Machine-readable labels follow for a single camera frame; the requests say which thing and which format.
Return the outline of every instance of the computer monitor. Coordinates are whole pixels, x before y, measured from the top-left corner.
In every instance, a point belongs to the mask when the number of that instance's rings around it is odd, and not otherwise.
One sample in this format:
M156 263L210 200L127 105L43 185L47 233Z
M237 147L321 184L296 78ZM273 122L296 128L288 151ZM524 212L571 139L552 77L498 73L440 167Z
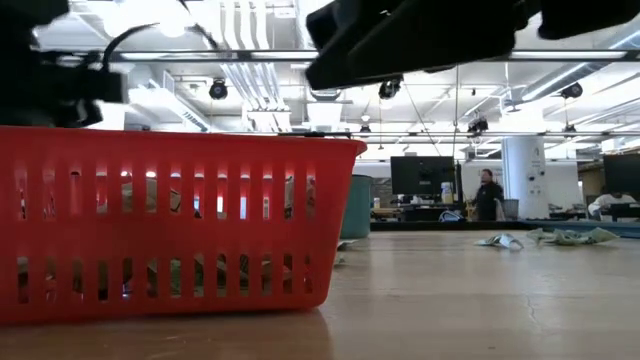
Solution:
M607 192L640 192L640 154L606 155L603 164Z
M391 191L394 195L435 195L443 182L455 183L451 156L391 157Z

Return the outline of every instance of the man in black shirt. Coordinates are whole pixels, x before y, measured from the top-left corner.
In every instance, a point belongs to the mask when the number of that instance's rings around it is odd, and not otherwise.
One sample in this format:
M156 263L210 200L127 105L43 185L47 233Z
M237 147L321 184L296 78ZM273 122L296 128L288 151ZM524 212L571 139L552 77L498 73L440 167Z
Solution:
M482 170L480 182L474 200L478 221L496 221L496 200L504 200L502 186L493 181L493 172L489 169Z

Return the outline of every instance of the table surface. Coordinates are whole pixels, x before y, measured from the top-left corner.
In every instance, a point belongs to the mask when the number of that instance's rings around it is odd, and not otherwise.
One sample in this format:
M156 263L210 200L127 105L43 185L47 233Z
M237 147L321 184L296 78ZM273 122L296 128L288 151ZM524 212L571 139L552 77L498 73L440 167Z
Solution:
M640 242L473 245L494 234L374 233L311 312L0 328L0 359L640 358Z

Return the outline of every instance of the teal trash can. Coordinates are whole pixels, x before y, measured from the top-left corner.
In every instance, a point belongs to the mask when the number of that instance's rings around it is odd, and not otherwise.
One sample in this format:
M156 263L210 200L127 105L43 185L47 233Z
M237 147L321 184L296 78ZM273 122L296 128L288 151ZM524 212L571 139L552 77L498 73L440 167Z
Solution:
M342 219L340 239L363 239L371 228L371 184L373 178L352 175L347 209Z

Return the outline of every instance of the black cable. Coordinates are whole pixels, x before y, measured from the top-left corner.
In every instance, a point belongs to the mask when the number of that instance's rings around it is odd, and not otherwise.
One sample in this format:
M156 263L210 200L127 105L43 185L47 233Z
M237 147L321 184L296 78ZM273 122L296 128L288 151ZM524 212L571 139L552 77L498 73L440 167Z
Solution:
M452 150L452 154L451 156L453 156L453 158L456 158L456 135L458 134L458 100L459 100L459 93L460 93L460 65L456 65L456 107L455 107L455 114L453 115L453 150Z
M424 128L424 131L427 133L427 136L429 137L429 140L431 141L431 144L436 149L436 152L438 153L438 156L442 156L440 154L440 150L438 150L438 145L436 145L436 142L433 141L433 138L431 137L431 133L429 133L429 129L427 129L427 125L425 125L424 121L422 120L422 116L420 115L420 111L418 110L418 107L416 106L416 103L413 101L413 96L411 96L411 91L409 91L409 86L407 85L406 82L404 83L404 87L407 89L407 95L409 95L409 100L411 100L411 105L413 105L413 110L416 112L416 115L418 115L418 119L420 120L420 123L422 124L422 127Z
M187 11L187 14L189 14L189 16L192 17L191 11L189 11L189 8L187 7L187 4L186 4L185 0L176 0L176 1L178 1L180 3L180 5L182 5L182 7L184 7L184 9ZM147 29L154 28L154 27L156 27L158 25L160 25L160 23L156 22L156 23L151 23L151 24L134 26L132 28L129 28L127 31L123 32L122 34L118 35L113 40L111 40L111 42L105 48L104 54L102 56L102 71L109 72L109 70L110 70L110 62L111 62L111 57L113 56L113 52L118 48L118 46L120 46L120 44L122 44L123 41L125 41L126 39L128 39L132 35L135 35L135 34L137 34L139 32L147 30ZM211 47L212 50L218 50L220 48L218 46L218 43L211 36L211 34L209 34L197 22L194 22L194 25L189 27L189 28L187 28L186 30L190 31L190 32L193 32L193 33L196 33L198 35L202 35L205 38L205 40L207 41L207 43L209 44L209 46Z

